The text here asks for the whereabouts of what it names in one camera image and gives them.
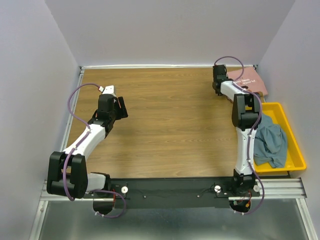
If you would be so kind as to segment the pink t shirt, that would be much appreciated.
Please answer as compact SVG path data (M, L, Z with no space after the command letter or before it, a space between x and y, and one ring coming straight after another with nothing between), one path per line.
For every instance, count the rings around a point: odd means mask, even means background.
M234 80L234 82L238 86L242 88L246 87L251 92L259 92L264 97L268 95L268 91L264 84L264 81L261 79L253 66L245 67L244 73L240 78L238 78L241 73L242 69L239 69L228 71L227 75L230 79Z

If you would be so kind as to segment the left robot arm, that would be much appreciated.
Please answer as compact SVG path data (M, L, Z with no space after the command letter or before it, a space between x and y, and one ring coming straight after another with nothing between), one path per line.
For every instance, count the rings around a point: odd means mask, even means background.
M86 160L113 129L117 120L127 118L122 96L101 94L98 108L78 139L62 152L54 151L49 157L46 190L48 194L81 199L87 192L104 198L110 194L110 176L105 173L87 173Z

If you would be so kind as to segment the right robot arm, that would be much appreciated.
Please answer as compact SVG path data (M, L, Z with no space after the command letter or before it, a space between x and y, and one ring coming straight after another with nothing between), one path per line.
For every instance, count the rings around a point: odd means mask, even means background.
M212 87L219 96L232 100L231 121L237 133L237 160L231 178L230 191L241 196L252 190L256 183L254 143L262 117L260 97L240 87L229 78L225 65L214 65Z

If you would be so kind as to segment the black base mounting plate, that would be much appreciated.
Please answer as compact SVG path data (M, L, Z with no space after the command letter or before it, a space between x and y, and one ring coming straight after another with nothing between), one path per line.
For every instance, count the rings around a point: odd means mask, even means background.
M260 195L252 188L233 191L231 177L112 178L108 187L121 196L103 192L84 196L93 199L94 210L229 208L233 199L244 202Z

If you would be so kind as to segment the blue t shirt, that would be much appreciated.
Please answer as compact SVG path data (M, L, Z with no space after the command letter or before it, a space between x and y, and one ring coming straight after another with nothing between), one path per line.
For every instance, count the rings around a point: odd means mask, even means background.
M288 139L279 124L266 114L261 115L254 139L254 162L257 166L269 163L272 168L284 168L287 161Z

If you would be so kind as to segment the yellow plastic bin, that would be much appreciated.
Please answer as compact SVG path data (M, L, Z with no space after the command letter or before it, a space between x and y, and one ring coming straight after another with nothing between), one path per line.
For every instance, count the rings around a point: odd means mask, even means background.
M304 171L307 168L307 164L300 151L299 145L282 105L279 102L264 102L262 103L262 112L269 116L274 124L280 125L285 132L288 142L287 159L284 167L282 168L273 168L269 163L261 165L256 165L254 163L255 171L258 174Z

